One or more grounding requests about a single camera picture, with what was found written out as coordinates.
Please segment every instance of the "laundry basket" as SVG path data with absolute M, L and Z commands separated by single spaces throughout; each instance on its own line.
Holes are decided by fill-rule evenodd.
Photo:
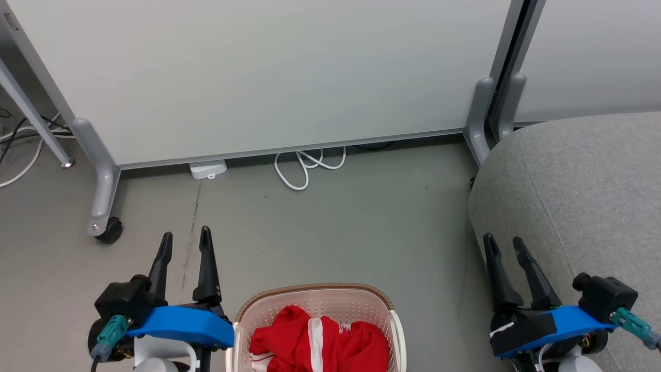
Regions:
M 266 291 L 246 302 L 234 323 L 234 348 L 225 352 L 226 372 L 253 372 L 248 347 L 256 328 L 270 326 L 285 307 L 296 305 L 313 318 L 328 316 L 341 326 L 368 322 L 379 327 L 390 345 L 388 372 L 406 372 L 404 332 L 393 303 L 369 285 L 326 283 Z

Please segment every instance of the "gray fabric upholstery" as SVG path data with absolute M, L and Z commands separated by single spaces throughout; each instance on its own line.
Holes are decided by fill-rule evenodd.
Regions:
M 535 124 L 499 143 L 469 198 L 475 234 L 494 234 L 505 268 L 530 293 L 521 236 L 565 304 L 574 276 L 614 276 L 639 292 L 633 311 L 661 331 L 661 113 Z M 594 357 L 606 372 L 661 371 L 661 355 L 619 330 Z

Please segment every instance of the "red fabric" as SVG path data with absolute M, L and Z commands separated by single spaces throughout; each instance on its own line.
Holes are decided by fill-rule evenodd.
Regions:
M 267 372 L 313 372 L 310 360 L 308 321 L 298 306 L 287 306 L 272 326 L 257 328 L 249 351 L 253 355 L 273 353 Z M 355 322 L 344 329 L 327 316 L 323 325 L 324 372 L 386 372 L 389 346 L 381 330 L 369 323 Z

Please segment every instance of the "gray connector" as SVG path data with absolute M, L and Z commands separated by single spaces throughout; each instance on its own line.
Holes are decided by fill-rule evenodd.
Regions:
M 655 331 L 649 331 L 645 337 L 642 338 L 642 343 L 647 346 L 648 349 L 655 350 L 661 345 L 661 334 Z
M 92 351 L 90 351 L 89 356 L 92 357 L 92 359 L 96 358 L 97 356 L 100 357 L 99 362 L 103 363 L 106 360 L 108 360 L 108 357 L 110 356 L 110 353 L 112 352 L 112 347 L 108 344 L 97 344 Z

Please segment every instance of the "brown basket rim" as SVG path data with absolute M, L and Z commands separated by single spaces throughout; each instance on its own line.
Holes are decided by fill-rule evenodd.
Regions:
M 241 323 L 246 310 L 248 310 L 248 308 L 257 301 L 264 299 L 266 297 L 283 295 L 285 293 L 292 293 L 292 292 L 316 291 L 320 289 L 357 289 L 365 292 L 370 292 L 371 294 L 379 297 L 383 301 L 383 303 L 385 303 L 385 306 L 388 308 L 388 310 L 395 309 L 395 305 L 393 305 L 393 302 L 390 301 L 388 296 L 386 296 L 379 289 L 372 287 L 371 285 L 360 284 L 360 283 L 316 283 L 316 284 L 293 285 L 291 287 L 271 289 L 270 291 L 261 292 L 253 296 L 245 304 L 243 304 L 243 306 L 239 310 L 239 313 L 237 314 L 235 322 Z

